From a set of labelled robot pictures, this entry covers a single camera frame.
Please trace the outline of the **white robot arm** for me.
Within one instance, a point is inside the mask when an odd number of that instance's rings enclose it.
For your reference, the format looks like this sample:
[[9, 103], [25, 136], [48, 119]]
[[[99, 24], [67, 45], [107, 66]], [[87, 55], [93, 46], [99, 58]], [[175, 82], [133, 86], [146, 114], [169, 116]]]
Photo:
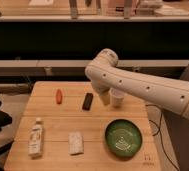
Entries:
[[189, 81], [121, 70], [118, 61], [117, 54], [105, 48], [85, 68], [85, 75], [104, 105], [109, 104], [108, 91], [115, 88], [189, 120]]

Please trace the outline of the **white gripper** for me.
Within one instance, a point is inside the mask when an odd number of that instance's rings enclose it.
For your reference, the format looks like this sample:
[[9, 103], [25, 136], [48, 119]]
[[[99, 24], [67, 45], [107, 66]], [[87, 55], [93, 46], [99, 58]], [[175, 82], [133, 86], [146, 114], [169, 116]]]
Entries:
[[100, 94], [99, 97], [102, 103], [105, 106], [109, 105], [110, 104], [110, 96], [108, 93], [109, 88], [95, 81], [92, 82], [92, 87], [96, 93]]

